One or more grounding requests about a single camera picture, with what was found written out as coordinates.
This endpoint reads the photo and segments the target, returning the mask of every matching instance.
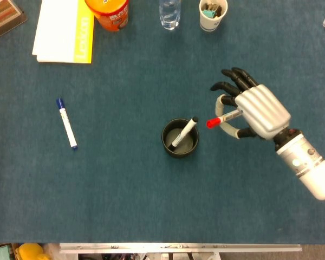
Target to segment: paper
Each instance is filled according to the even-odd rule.
[[[10,254],[8,246],[2,246],[0,248],[0,260],[10,260]]]
[[[43,0],[32,54],[39,62],[91,63],[93,30],[84,0]]]

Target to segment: whiteboard marker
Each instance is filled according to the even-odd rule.
[[[67,114],[66,114],[66,109],[65,109],[65,106],[64,106],[64,102],[63,102],[62,99],[57,99],[56,103],[58,105],[60,115],[61,115],[61,119],[63,120],[64,127],[65,127],[65,130],[66,130],[67,137],[69,138],[71,148],[73,150],[77,150],[76,139],[75,139],[74,133],[72,132],[69,118],[67,117]]]

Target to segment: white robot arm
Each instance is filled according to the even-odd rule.
[[[258,84],[246,71],[232,68],[222,70],[222,73],[238,88],[227,82],[212,86],[212,91],[222,89],[231,95],[221,95],[217,99],[216,116],[221,117],[224,105],[230,105],[236,107],[250,127],[237,129],[227,122],[219,122],[219,126],[237,139],[257,135],[273,139],[276,153],[315,198],[325,200],[325,160],[300,130],[288,128],[289,112],[265,85]]]

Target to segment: white paper cup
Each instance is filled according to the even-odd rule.
[[[222,7],[222,15],[220,17],[215,18],[208,18],[205,16],[201,10],[201,7],[205,3],[217,3]],[[205,31],[214,31],[220,21],[223,19],[223,17],[226,15],[226,12],[228,11],[228,2],[226,0],[201,0],[199,4],[199,11],[200,11],[200,26]]]

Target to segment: pen holder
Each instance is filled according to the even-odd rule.
[[[165,151],[175,158],[183,158],[191,154],[199,142],[199,132],[196,127],[183,138],[174,151],[168,149],[172,141],[179,135],[182,129],[188,124],[188,120],[177,118],[170,121],[162,130],[161,140]]]

